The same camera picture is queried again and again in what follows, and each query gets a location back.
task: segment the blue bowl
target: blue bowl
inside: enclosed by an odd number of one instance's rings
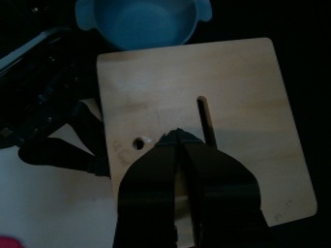
[[[77,0],[74,9],[80,29],[122,50],[182,44],[212,16],[209,0]]]

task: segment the pink object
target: pink object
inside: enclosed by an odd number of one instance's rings
[[[22,248],[22,246],[13,238],[0,236],[0,248]]]

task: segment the wooden cutting board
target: wooden cutting board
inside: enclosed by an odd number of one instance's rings
[[[269,226],[312,216],[316,201],[269,39],[172,46],[98,57],[114,195],[132,163],[176,128],[202,139],[206,99],[218,150],[255,174]],[[133,140],[144,141],[137,150]]]

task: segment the bowl handle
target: bowl handle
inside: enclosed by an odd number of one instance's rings
[[[96,28],[93,5],[94,5],[94,0],[76,1],[76,5],[74,5],[76,22],[78,28],[84,31]]]
[[[208,21],[212,18],[212,6],[209,0],[196,0],[197,19]]]

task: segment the black tool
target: black tool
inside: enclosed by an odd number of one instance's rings
[[[161,137],[124,175],[113,248],[177,247],[176,167],[185,173],[194,247],[273,247],[253,174],[177,129]]]

